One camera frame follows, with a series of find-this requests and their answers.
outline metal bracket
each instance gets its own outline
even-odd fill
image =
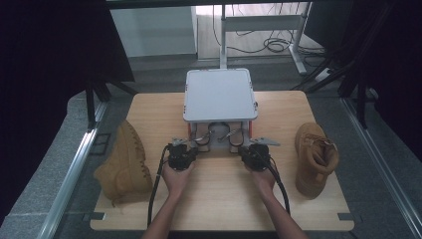
[[[173,144],[173,146],[178,146],[178,145],[180,145],[180,144],[183,144],[183,143],[185,143],[185,142],[187,142],[188,140],[185,138],[185,139],[182,139],[182,138],[177,138],[177,137],[174,137],[173,139],[172,139],[172,144]]]
[[[96,138],[93,142],[93,147],[91,148],[90,155],[102,156],[106,155],[106,150],[108,148],[109,139],[111,138],[111,133],[97,133]]]

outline tan work boot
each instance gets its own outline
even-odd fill
[[[132,193],[152,190],[152,180],[145,165],[142,142],[127,120],[118,127],[112,152],[96,169],[94,176],[112,204]]]
[[[314,122],[306,122],[299,128],[295,147],[299,158],[296,188],[304,196],[316,198],[338,165],[337,148]]]

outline wooden table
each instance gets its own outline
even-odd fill
[[[304,230],[351,230],[353,221],[338,217],[338,213],[349,213],[349,209],[335,173],[329,176],[324,191],[314,200],[306,199],[296,190],[295,135],[304,122],[315,121],[305,94],[255,92],[255,99],[259,114],[253,121],[253,137],[264,136],[281,143],[281,146],[270,146],[270,154],[288,192],[292,217]],[[133,99],[127,120],[142,140],[152,180],[163,148],[173,137],[187,138],[183,100],[182,93],[139,94]],[[275,187],[274,191],[284,204],[280,189]],[[167,188],[160,181],[153,215],[166,196]],[[144,230],[148,199],[149,194],[138,195],[113,208],[101,193],[95,212],[105,213],[105,219],[92,220],[91,226],[96,230]],[[240,156],[228,150],[211,150],[197,156],[172,230],[271,231],[274,226]]]

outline black curtain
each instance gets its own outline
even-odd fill
[[[51,145],[68,100],[87,79],[133,76],[107,8],[2,1],[0,11],[2,222]]]
[[[383,119],[422,160],[422,4],[397,1],[365,61]]]

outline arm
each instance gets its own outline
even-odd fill
[[[270,170],[266,169],[260,172],[252,171],[249,168],[247,169],[252,174],[254,182],[260,192],[261,199],[270,214],[279,237],[295,239],[308,238],[305,232],[299,227],[295,220],[293,220],[274,195],[273,188],[276,180]]]
[[[168,188],[168,197],[161,209],[155,215],[149,227],[143,233],[142,239],[167,238],[176,207],[187,185],[190,172],[193,168],[193,162],[190,164],[189,168],[184,171],[175,171],[168,166],[168,163],[163,165],[162,177],[164,178],[165,184]]]

